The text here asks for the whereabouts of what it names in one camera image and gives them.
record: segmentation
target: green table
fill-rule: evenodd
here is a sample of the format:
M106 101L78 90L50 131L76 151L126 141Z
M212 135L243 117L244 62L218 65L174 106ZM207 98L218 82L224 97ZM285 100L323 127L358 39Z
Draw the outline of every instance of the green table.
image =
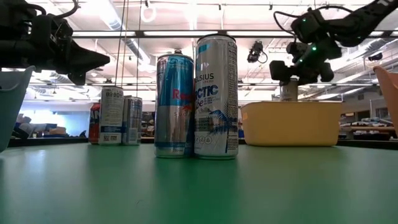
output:
M232 161L154 147L0 154L0 223L398 223L398 151L240 146Z

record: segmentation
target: celsius can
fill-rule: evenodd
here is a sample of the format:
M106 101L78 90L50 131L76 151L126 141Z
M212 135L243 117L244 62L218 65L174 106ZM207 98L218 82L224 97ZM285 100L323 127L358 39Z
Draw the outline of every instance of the celsius can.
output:
M187 157L193 154L193 60L167 54L157 61L155 154Z
M228 35L198 40L195 79L195 154L233 159L238 154L236 43Z
M280 82L280 100L284 102L297 102L299 94L299 81L291 78L288 83Z
M90 127L88 128L88 141L98 144L100 138L100 103L94 103L90 108Z
M102 146L115 146L122 142L123 89L105 86L101 92L99 114L99 141Z
M125 96L123 106L122 144L136 146L141 143L142 99Z

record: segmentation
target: red can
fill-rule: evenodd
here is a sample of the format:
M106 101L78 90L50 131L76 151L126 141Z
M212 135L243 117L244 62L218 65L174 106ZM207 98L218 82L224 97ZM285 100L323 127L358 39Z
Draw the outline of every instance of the red can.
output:
M88 130L88 141L98 144L100 138L100 103L94 103L90 109L90 127Z

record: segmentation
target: laboratory room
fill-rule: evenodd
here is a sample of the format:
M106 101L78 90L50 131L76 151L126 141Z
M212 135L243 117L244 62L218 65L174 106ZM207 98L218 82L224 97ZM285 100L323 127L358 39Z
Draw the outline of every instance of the laboratory room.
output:
M398 223L398 0L0 0L0 224Z

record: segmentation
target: plastic container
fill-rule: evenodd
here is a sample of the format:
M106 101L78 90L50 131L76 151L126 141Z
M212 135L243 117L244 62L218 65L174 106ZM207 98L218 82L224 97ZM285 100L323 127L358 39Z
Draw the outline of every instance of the plastic container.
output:
M340 102L257 102L241 108L244 139L253 146L334 146Z
M24 72L0 72L0 152L8 146L34 66Z
M396 129L396 134L398 134L398 73L390 73L378 66L373 70L379 80L391 121Z

